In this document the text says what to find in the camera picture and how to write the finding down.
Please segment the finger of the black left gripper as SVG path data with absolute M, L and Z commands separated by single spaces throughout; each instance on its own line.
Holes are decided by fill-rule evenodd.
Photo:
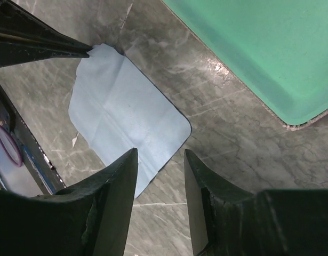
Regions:
M 87 58 L 91 47 L 70 47 L 0 36 L 0 68 L 53 58 Z
M 56 31 L 13 1 L 0 1 L 0 36 L 71 50 L 92 48 Z

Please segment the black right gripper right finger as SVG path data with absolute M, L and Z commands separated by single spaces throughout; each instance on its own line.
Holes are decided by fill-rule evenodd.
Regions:
M 250 193 L 184 158 L 194 255 L 328 255 L 328 189 Z

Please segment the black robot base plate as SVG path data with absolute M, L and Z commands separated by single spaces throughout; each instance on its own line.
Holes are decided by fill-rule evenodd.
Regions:
M 11 133 L 17 142 L 26 168 L 41 191 L 45 194 L 54 194 L 66 188 L 63 179 L 42 150 L 1 85 L 0 110 L 3 112 L 2 117 L 0 117 L 0 120 L 4 123 L 3 127 Z

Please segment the grey-brown glasses case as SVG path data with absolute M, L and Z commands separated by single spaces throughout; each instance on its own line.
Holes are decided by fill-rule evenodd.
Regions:
M 285 124 L 328 113 L 328 1 L 166 1 Z

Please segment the light blue cleaning cloth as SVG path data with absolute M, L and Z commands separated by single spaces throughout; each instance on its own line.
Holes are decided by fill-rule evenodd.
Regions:
M 175 105 L 113 47 L 93 47 L 76 69 L 68 108 L 76 130 L 104 165 L 138 150 L 139 196 L 191 134 Z

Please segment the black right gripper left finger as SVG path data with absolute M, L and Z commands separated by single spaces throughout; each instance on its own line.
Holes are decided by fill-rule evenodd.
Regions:
M 0 255 L 123 255 L 137 174 L 132 148 L 53 195 L 0 190 Z

